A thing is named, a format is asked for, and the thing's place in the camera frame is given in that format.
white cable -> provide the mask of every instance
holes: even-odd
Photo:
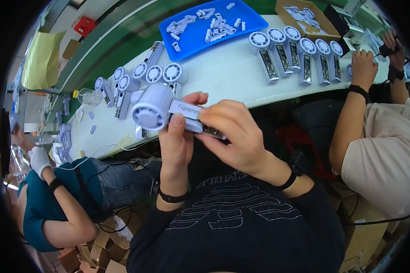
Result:
[[[72,170],[74,170],[74,169],[76,169],[77,167],[79,167],[80,165],[82,165],[85,161],[87,161],[88,159],[90,159],[91,157],[93,157],[100,149],[102,149],[103,147],[105,147],[105,146],[110,146],[110,145],[118,145],[118,146],[120,146],[120,148],[122,148],[124,151],[132,151],[132,150],[135,150],[135,149],[137,149],[137,148],[140,148],[142,145],[145,145],[146,143],[143,143],[143,144],[141,144],[141,145],[138,145],[137,147],[134,147],[134,148],[131,148],[131,149],[125,149],[125,148],[123,148],[120,144],[118,144],[118,143],[111,143],[111,144],[106,144],[106,145],[103,145],[102,147],[100,147],[99,149],[97,149],[97,151],[95,151],[94,152],[94,154],[92,154],[91,156],[89,156],[89,157],[87,157],[85,160],[83,160],[81,163],[79,163],[79,164],[77,164],[74,168],[72,168],[72,169],[66,169],[66,168],[61,168],[61,167],[54,167],[54,169],[64,169],[64,170],[68,170],[68,171],[72,171]]]

fingernail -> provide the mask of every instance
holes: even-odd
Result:
[[[184,117],[179,113],[175,113],[173,115],[171,123],[173,123],[175,126],[179,126],[182,124],[182,122],[184,122]]]

person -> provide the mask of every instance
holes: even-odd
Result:
[[[156,158],[108,163],[84,157],[53,169],[44,148],[31,142],[18,125],[11,139],[28,152],[33,170],[19,185],[17,203],[8,204],[21,236],[39,252],[96,238],[99,229],[94,223],[150,194],[152,176],[161,168]]]
[[[410,215],[410,97],[404,81],[404,47],[391,31],[384,44],[398,51],[389,56],[392,104],[365,103],[364,93],[349,92],[340,112],[329,150],[336,175],[386,217]],[[352,56],[352,83],[368,92],[378,64],[373,53]]]
[[[194,145],[179,114],[159,131],[156,208],[130,242],[127,271],[337,272],[344,259],[338,216],[321,184],[294,175],[272,153],[273,127],[260,129],[243,103],[230,100],[202,109],[199,119],[230,144],[196,134]]]

blue plastic tray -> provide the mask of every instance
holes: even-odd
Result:
[[[235,6],[229,10],[226,9],[226,6],[229,3],[235,3]],[[215,13],[220,13],[228,25],[234,26],[235,20],[240,18],[241,21],[246,22],[246,30],[241,31],[241,24],[238,27],[237,31],[233,35],[227,35],[223,38],[217,39],[209,43],[205,42],[205,35],[211,20],[215,16],[211,16],[209,19],[199,19],[196,18],[196,22],[188,24],[184,33],[179,35],[180,40],[178,41],[180,52],[176,52],[172,46],[172,43],[175,41],[170,36],[170,33],[166,31],[166,28],[173,21],[179,21],[184,18],[185,15],[194,15],[198,10],[215,8]],[[216,0],[211,1],[196,7],[184,10],[168,19],[165,19],[161,24],[159,24],[159,31],[161,36],[163,36],[164,44],[169,54],[170,60],[177,62],[180,61],[196,52],[201,51],[204,48],[212,46],[221,41],[243,35],[245,33],[252,33],[257,30],[261,30],[268,27],[268,23],[264,20],[257,12],[255,12],[251,7],[241,0]]]

hand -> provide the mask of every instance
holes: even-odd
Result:
[[[191,104],[205,104],[208,94],[202,92],[185,96],[182,101]],[[163,168],[177,170],[186,167],[193,155],[193,132],[185,130],[185,117],[175,114],[169,126],[158,132],[161,145]]]
[[[352,54],[352,85],[358,85],[366,92],[373,84],[378,71],[378,63],[373,63],[373,53],[357,50]]]
[[[404,71],[405,63],[405,51],[401,42],[396,38],[396,33],[394,30],[388,30],[383,35],[383,43],[390,49],[395,50],[395,47],[398,45],[399,50],[394,54],[389,56],[390,64],[394,66],[398,71]]]
[[[41,179],[46,180],[47,177],[43,177],[42,175],[43,170],[47,167],[52,168],[46,150],[44,150],[44,148],[35,146],[28,152],[28,154],[31,159],[32,169],[38,174]]]
[[[259,178],[265,162],[272,154],[264,149],[263,132],[243,103],[222,100],[202,109],[199,120],[220,130],[231,144],[225,145],[207,134],[196,134],[197,139],[224,163]]]
[[[13,144],[17,145],[18,147],[22,148],[25,151],[32,150],[35,147],[35,143],[30,141],[24,132],[22,131],[21,127],[18,124],[15,124],[13,128],[13,134],[11,134],[11,141]]]

